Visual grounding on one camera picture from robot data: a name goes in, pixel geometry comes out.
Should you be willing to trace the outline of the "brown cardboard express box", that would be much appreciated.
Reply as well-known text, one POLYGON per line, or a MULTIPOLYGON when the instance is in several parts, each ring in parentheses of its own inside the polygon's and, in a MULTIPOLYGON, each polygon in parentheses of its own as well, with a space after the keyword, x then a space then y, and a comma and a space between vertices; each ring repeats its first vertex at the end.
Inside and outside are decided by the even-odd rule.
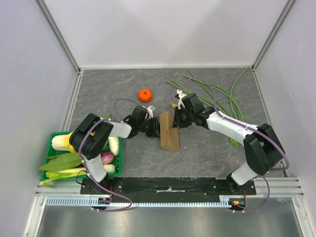
POLYGON ((179 129, 172 127, 174 115, 164 112, 159 116, 160 122, 160 145, 169 152, 180 150, 179 129))

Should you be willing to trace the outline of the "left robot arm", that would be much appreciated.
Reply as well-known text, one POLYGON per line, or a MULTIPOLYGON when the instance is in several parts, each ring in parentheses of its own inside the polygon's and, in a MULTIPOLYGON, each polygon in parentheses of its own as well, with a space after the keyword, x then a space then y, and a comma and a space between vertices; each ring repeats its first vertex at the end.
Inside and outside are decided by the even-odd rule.
POLYGON ((109 137, 130 139, 144 132, 147 137, 160 137, 159 121, 154 106, 136 106, 123 120, 100 118, 90 113, 69 138, 70 145, 78 152, 86 168, 91 188, 97 194, 108 190, 108 174, 101 161, 101 152, 109 137))

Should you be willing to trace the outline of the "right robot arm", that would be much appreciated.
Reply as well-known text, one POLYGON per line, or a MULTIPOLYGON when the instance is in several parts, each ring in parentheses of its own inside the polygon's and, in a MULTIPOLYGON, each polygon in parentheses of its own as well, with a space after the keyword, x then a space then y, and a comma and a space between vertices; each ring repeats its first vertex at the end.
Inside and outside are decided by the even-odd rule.
POLYGON ((285 152, 273 128, 248 124, 225 115, 215 107, 205 107, 194 93, 177 90, 178 106, 174 109, 173 126, 186 128, 193 123, 219 132, 244 147, 246 161, 227 176, 226 188, 238 194, 244 185, 258 176, 264 176, 285 158, 285 152))

